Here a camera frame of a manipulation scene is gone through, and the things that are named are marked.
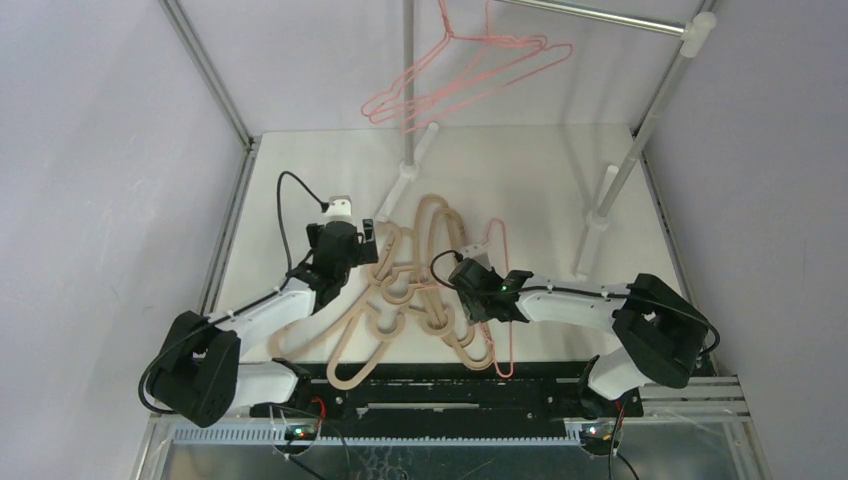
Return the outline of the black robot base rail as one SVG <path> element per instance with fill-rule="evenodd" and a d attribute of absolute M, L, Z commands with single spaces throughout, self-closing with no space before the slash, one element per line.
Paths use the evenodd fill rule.
<path fill-rule="evenodd" d="M 580 430 L 618 414 L 646 417 L 652 394 L 692 397 L 700 382 L 693 378 L 684 389 L 649 383 L 606 400 L 584 386 L 583 367 L 521 363 L 503 379 L 457 364 L 382 364 L 343 390 L 330 384 L 323 365 L 304 364 L 306 377 L 291 399 L 263 401 L 250 414 L 321 422 L 330 437 L 350 442 L 575 441 Z"/>

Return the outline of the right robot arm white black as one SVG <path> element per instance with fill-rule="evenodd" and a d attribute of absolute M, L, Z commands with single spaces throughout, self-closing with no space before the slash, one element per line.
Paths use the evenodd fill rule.
<path fill-rule="evenodd" d="M 686 387 L 697 361 L 721 340 L 702 313 L 653 274 L 590 285 L 527 270 L 501 276 L 463 258 L 442 284 L 457 293 L 472 323 L 554 322 L 615 337 L 619 347 L 595 355 L 581 377 L 579 406 L 592 416 L 605 415 L 624 394 L 646 384 Z"/>

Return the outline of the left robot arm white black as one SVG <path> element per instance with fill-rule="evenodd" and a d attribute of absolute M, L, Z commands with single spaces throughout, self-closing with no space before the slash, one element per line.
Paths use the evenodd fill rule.
<path fill-rule="evenodd" d="M 311 407 L 311 388 L 287 360 L 244 362 L 269 337 L 320 312 L 350 273 L 379 259 L 375 223 L 334 219 L 306 228 L 309 250 L 281 285 L 235 310 L 204 316 L 188 310 L 172 322 L 158 355 L 141 374 L 138 396 L 153 413 L 180 415 L 206 428 L 228 412 L 274 403 L 290 417 Z"/>

